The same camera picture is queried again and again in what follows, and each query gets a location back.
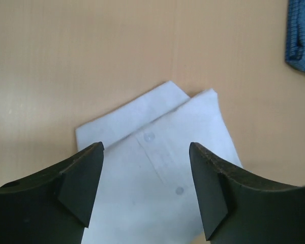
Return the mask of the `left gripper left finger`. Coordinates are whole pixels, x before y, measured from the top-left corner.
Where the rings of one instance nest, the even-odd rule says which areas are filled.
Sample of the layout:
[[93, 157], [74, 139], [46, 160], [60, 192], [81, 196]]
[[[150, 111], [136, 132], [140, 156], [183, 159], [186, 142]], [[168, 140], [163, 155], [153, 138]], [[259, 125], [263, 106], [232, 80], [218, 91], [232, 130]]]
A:
[[0, 187], [0, 243], [81, 243], [104, 160], [93, 143], [68, 159]]

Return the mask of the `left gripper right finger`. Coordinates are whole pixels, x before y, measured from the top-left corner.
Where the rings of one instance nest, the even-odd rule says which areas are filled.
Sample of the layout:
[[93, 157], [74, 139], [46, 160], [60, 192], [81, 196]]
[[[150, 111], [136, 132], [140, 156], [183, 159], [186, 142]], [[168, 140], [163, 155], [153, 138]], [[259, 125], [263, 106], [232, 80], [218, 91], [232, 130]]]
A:
[[189, 155], [207, 241], [305, 243], [305, 186], [250, 173], [196, 142]]

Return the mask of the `white long sleeve shirt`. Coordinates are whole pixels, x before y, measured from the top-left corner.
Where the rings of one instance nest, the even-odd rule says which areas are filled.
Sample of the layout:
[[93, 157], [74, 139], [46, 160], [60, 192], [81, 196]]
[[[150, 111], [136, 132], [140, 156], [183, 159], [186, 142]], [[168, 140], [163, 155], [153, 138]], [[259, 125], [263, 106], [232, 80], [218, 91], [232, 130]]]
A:
[[104, 145], [83, 243], [190, 243], [203, 227], [189, 147], [240, 165], [213, 89], [189, 97], [172, 81], [76, 129], [79, 150]]

